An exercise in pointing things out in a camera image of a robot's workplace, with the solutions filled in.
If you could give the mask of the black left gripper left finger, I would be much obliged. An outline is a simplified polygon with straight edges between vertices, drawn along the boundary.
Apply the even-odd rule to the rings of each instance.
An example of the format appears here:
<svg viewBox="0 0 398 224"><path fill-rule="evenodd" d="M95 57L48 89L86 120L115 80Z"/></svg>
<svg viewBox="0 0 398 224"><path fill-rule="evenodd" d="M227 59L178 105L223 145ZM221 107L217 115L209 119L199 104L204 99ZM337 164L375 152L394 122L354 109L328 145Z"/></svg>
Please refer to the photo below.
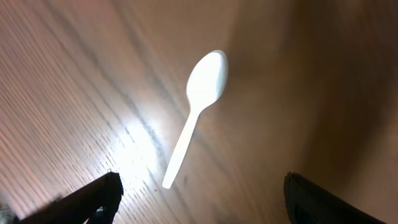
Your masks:
<svg viewBox="0 0 398 224"><path fill-rule="evenodd" d="M113 222L124 190L120 175L108 172L74 193L48 204L23 219L19 224L81 224Z"/></svg>

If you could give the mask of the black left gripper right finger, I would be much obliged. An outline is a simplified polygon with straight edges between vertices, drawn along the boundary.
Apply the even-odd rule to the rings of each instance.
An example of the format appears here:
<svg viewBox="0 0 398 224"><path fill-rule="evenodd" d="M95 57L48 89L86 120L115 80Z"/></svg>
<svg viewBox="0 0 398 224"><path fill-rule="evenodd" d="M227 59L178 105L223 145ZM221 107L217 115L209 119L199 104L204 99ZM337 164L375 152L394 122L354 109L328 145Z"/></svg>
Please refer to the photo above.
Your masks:
<svg viewBox="0 0 398 224"><path fill-rule="evenodd" d="M293 224L383 223L295 172L285 176L284 197Z"/></svg>

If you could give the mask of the white plastic spoon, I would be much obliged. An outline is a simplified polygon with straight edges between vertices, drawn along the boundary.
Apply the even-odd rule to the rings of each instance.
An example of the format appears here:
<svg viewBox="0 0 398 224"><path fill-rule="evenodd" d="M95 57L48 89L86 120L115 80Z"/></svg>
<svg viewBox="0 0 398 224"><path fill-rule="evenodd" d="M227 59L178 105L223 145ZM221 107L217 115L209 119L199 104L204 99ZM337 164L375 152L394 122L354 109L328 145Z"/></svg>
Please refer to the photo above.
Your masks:
<svg viewBox="0 0 398 224"><path fill-rule="evenodd" d="M227 79L228 59L222 50L206 54L194 66L186 87L190 112L167 166L163 188L171 188L187 153L200 113L220 98Z"/></svg>

